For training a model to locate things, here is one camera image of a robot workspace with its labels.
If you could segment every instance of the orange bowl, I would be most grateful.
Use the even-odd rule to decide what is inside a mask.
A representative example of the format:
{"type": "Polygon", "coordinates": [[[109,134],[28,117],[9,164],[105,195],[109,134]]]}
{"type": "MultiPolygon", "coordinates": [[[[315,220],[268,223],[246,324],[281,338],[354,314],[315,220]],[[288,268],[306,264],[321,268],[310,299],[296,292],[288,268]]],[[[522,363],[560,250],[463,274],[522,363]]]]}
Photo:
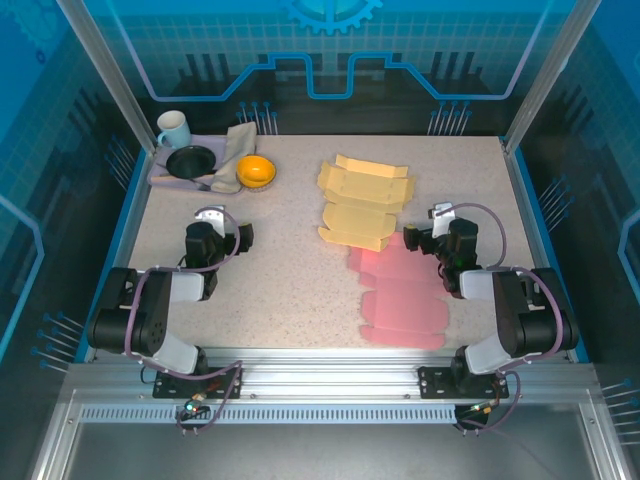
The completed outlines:
{"type": "Polygon", "coordinates": [[[275,165],[260,155],[247,155],[238,162],[238,180],[247,188],[261,188],[273,181],[275,165]]]}

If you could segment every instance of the gear logo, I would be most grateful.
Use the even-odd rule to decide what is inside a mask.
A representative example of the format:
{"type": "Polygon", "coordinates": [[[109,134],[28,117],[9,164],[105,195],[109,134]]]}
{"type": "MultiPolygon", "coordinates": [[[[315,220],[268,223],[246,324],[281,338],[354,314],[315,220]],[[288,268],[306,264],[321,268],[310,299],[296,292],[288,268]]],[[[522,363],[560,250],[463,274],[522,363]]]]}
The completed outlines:
{"type": "Polygon", "coordinates": [[[30,42],[44,48],[58,29],[54,0],[0,0],[0,13],[10,14],[30,42]]]}
{"type": "Polygon", "coordinates": [[[311,27],[313,33],[336,30],[347,33],[360,28],[362,20],[373,18],[373,9],[382,7],[382,0],[281,0],[290,20],[297,20],[300,28],[311,27]]]}

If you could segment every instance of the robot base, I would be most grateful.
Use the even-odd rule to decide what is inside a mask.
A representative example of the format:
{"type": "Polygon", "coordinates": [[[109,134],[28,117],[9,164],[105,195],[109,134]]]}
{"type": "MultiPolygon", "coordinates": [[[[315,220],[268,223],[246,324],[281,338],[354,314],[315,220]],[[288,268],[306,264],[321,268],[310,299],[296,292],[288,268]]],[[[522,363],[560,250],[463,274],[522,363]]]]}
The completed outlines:
{"type": "Polygon", "coordinates": [[[495,399],[509,397],[506,382],[497,375],[474,375],[469,372],[461,347],[451,360],[450,367],[418,368],[420,398],[423,400],[495,399]]]}
{"type": "MultiPolygon", "coordinates": [[[[224,367],[208,367],[209,373],[220,370],[224,367]]],[[[156,381],[153,386],[153,398],[170,398],[184,399],[191,398],[196,393],[205,392],[207,399],[222,399],[225,392],[229,388],[229,382],[233,379],[235,369],[229,370],[223,375],[211,378],[209,380],[183,380],[172,377],[166,373],[158,372],[156,381]]],[[[238,381],[231,391],[229,399],[236,400],[240,398],[240,390],[242,386],[242,369],[238,375],[238,381]]]]}

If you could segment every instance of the cable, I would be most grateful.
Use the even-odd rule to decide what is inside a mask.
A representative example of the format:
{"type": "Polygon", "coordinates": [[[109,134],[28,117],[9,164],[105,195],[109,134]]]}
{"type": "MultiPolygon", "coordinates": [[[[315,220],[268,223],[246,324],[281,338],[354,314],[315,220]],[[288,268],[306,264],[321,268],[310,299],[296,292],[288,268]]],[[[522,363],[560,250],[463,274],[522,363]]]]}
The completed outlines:
{"type": "Polygon", "coordinates": [[[141,363],[144,367],[147,368],[152,368],[154,370],[169,374],[173,377],[176,378],[180,378],[182,380],[191,380],[191,381],[199,381],[199,380],[208,380],[210,378],[215,378],[219,375],[223,375],[225,373],[227,373],[229,370],[231,370],[232,368],[237,368],[236,370],[236,375],[234,376],[233,381],[231,382],[231,384],[229,385],[229,388],[227,389],[227,392],[225,393],[225,397],[222,401],[222,403],[220,404],[220,408],[218,408],[218,411],[216,412],[216,414],[211,417],[211,420],[202,428],[200,428],[200,430],[203,429],[207,429],[209,428],[220,416],[220,414],[222,413],[222,409],[224,408],[224,405],[227,402],[227,399],[229,398],[229,396],[231,395],[231,392],[233,390],[234,387],[234,383],[237,380],[237,375],[240,372],[240,369],[242,368],[242,360],[238,360],[237,362],[232,363],[231,365],[222,368],[220,370],[216,370],[215,372],[211,372],[208,373],[206,375],[186,375],[184,373],[180,373],[180,372],[176,372],[173,370],[169,370],[166,368],[162,368],[159,365],[154,364],[153,362],[149,362],[147,360],[145,360],[141,355],[136,355],[131,351],[131,344],[132,344],[132,337],[133,337],[133,326],[135,324],[135,319],[136,319],[136,313],[138,312],[138,307],[140,306],[140,297],[142,296],[142,289],[144,287],[145,282],[147,281],[147,279],[149,278],[149,276],[151,275],[152,272],[188,272],[188,273],[204,273],[204,272],[209,272],[211,270],[216,270],[220,267],[222,267],[223,265],[226,265],[234,256],[235,254],[238,252],[238,249],[240,248],[240,226],[238,225],[238,222],[236,222],[236,219],[233,218],[231,216],[230,213],[228,213],[225,210],[219,209],[219,208],[214,208],[211,207],[210,210],[214,210],[216,212],[219,212],[220,214],[223,215],[223,217],[225,218],[225,220],[228,220],[229,223],[232,225],[233,227],[233,233],[236,239],[235,245],[233,246],[233,250],[231,250],[231,253],[223,258],[220,262],[211,265],[209,267],[203,267],[203,268],[181,268],[181,267],[160,267],[160,266],[156,266],[153,268],[149,268],[147,269],[142,276],[140,277],[140,280],[138,281],[138,284],[136,285],[136,289],[135,289],[135,293],[133,295],[133,300],[131,302],[131,310],[129,312],[129,319],[127,321],[127,328],[125,330],[125,338],[124,338],[124,353],[127,357],[141,363]]]}
{"type": "MultiPolygon", "coordinates": [[[[463,420],[466,423],[472,424],[476,427],[482,427],[481,423],[474,422],[473,420],[463,420]]],[[[466,433],[466,429],[459,424],[456,424],[455,427],[461,432],[466,433]]],[[[520,439],[514,435],[509,435],[508,433],[503,432],[502,430],[490,430],[491,433],[495,433],[496,435],[500,435],[507,440],[517,444],[525,453],[527,453],[538,465],[540,465],[546,472],[551,475],[553,478],[557,480],[563,480],[562,476],[554,472],[550,467],[548,467],[538,455],[534,453],[529,447],[527,447],[520,439]]]]}
{"type": "Polygon", "coordinates": [[[146,366],[144,366],[144,365],[143,365],[143,366],[142,366],[142,368],[140,369],[140,381],[141,381],[142,383],[144,383],[145,385],[155,385],[155,384],[156,384],[156,381],[155,381],[155,380],[152,380],[152,381],[150,381],[150,382],[146,382],[146,381],[144,380],[144,371],[145,371],[146,369],[147,369],[147,367],[146,367],[146,366]]]}
{"type": "Polygon", "coordinates": [[[172,375],[174,377],[177,378],[182,378],[184,380],[193,380],[193,381],[197,381],[197,380],[208,380],[209,378],[214,378],[217,377],[218,375],[222,375],[223,373],[228,372],[229,370],[231,370],[232,366],[228,366],[226,368],[223,368],[222,370],[218,370],[216,372],[212,372],[212,373],[208,373],[206,375],[196,375],[196,376],[191,376],[191,375],[185,375],[183,373],[180,372],[175,372],[173,370],[168,370],[165,368],[162,368],[158,365],[155,365],[154,363],[145,361],[144,358],[141,355],[136,355],[131,351],[131,340],[133,337],[133,325],[135,323],[135,319],[136,319],[136,313],[138,312],[138,307],[140,306],[140,297],[142,296],[142,289],[144,287],[145,282],[147,281],[147,279],[149,278],[149,276],[151,275],[152,272],[169,272],[169,273],[173,273],[173,272],[188,272],[188,273],[204,273],[204,272],[209,272],[211,270],[215,270],[217,268],[222,267],[223,265],[226,265],[234,256],[235,254],[238,252],[238,249],[240,248],[240,227],[238,225],[238,222],[236,222],[235,218],[233,218],[231,216],[230,213],[228,213],[226,210],[222,210],[222,209],[218,209],[218,208],[211,208],[211,210],[217,211],[219,213],[221,213],[226,220],[229,221],[229,223],[231,223],[231,225],[233,226],[233,230],[234,230],[234,235],[236,238],[236,242],[235,245],[233,246],[233,250],[231,251],[231,253],[223,258],[220,262],[208,266],[208,267],[203,267],[203,268],[181,268],[181,267],[160,267],[160,266],[156,266],[153,268],[149,268],[147,269],[142,276],[140,277],[140,280],[138,281],[138,284],[136,285],[136,289],[135,289],[135,293],[133,295],[133,300],[131,302],[131,310],[129,312],[129,320],[127,322],[127,328],[125,330],[125,339],[124,339],[124,353],[126,356],[128,356],[129,358],[132,358],[136,361],[142,362],[143,365],[146,365],[149,368],[153,368],[154,370],[158,370],[164,373],[168,373],[169,375],[172,375]]]}
{"type": "Polygon", "coordinates": [[[551,310],[553,310],[553,316],[555,317],[555,320],[556,320],[556,339],[553,342],[553,346],[551,347],[551,349],[549,349],[549,351],[538,354],[538,355],[533,355],[533,356],[525,355],[524,357],[500,368],[500,370],[502,371],[505,371],[510,368],[518,367],[525,363],[531,363],[533,360],[544,360],[545,358],[549,358],[555,355],[560,349],[560,345],[562,345],[562,339],[564,337],[564,324],[562,322],[562,314],[560,313],[560,307],[556,299],[553,298],[553,294],[551,293],[551,290],[549,290],[549,287],[547,287],[547,285],[542,281],[542,279],[538,277],[535,273],[533,273],[531,270],[527,270],[526,268],[523,268],[523,267],[511,267],[511,270],[515,272],[520,272],[523,275],[530,277],[534,282],[538,284],[538,286],[540,287],[540,290],[542,290],[542,293],[544,293],[544,296],[547,297],[547,301],[549,302],[549,305],[551,305],[551,310]]]}
{"type": "Polygon", "coordinates": [[[480,203],[465,202],[465,203],[459,203],[458,205],[454,205],[453,207],[449,207],[445,210],[442,210],[441,212],[434,211],[434,215],[439,217],[441,215],[444,215],[445,213],[453,212],[454,210],[457,210],[459,208],[465,208],[465,207],[473,207],[473,208],[479,208],[480,210],[484,210],[489,215],[491,215],[493,219],[496,221],[496,223],[498,224],[498,228],[500,229],[500,236],[502,236],[502,253],[500,254],[500,258],[498,259],[498,261],[493,265],[489,265],[487,267],[487,270],[499,267],[500,265],[502,265],[502,262],[504,262],[504,258],[507,256],[507,234],[504,231],[504,225],[502,225],[502,222],[498,218],[498,215],[496,215],[493,210],[491,210],[489,207],[485,207],[480,203]]]}
{"type": "Polygon", "coordinates": [[[509,405],[509,409],[507,410],[507,413],[505,413],[502,418],[500,420],[498,420],[496,423],[494,423],[493,425],[486,427],[485,425],[482,425],[481,423],[475,422],[473,420],[460,420],[461,422],[465,422],[465,423],[469,423],[471,425],[475,425],[476,427],[479,425],[483,432],[491,432],[492,430],[495,430],[496,428],[498,428],[500,425],[502,425],[504,422],[506,422],[509,417],[511,416],[511,414],[513,414],[513,411],[516,409],[516,406],[518,405],[518,401],[520,400],[520,393],[522,392],[522,384],[520,381],[520,375],[518,375],[518,372],[513,371],[513,370],[509,370],[508,372],[505,372],[504,376],[506,377],[507,375],[513,375],[516,379],[516,393],[515,393],[515,397],[513,398],[513,403],[511,405],[509,405]]]}
{"type": "MultiPolygon", "coordinates": [[[[238,360],[231,366],[232,367],[236,366],[236,371],[233,374],[231,383],[229,383],[229,388],[227,388],[227,391],[224,393],[224,397],[222,398],[222,402],[220,402],[220,406],[216,410],[216,413],[211,416],[211,419],[207,423],[205,423],[201,427],[193,429],[196,435],[198,434],[198,432],[203,432],[211,428],[213,424],[216,423],[216,421],[220,418],[220,415],[222,415],[222,410],[224,409],[224,406],[227,404],[227,400],[229,400],[229,397],[231,396],[231,392],[233,391],[233,387],[235,387],[236,380],[238,380],[238,377],[240,376],[240,369],[242,368],[242,360],[238,360]]],[[[185,430],[184,424],[180,421],[180,417],[182,416],[183,413],[184,413],[184,410],[178,413],[178,417],[176,419],[176,425],[178,426],[178,428],[182,428],[182,430],[184,431],[185,430]]]]}

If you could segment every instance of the black plate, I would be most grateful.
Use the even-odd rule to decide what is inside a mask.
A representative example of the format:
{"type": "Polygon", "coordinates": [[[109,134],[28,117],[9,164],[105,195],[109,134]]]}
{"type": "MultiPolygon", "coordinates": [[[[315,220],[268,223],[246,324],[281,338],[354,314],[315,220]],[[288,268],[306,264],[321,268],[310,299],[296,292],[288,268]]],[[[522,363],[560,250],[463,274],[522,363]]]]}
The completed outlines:
{"type": "Polygon", "coordinates": [[[213,173],[216,156],[208,148],[190,145],[179,148],[167,159],[167,171],[170,175],[184,180],[198,178],[213,173]]]}

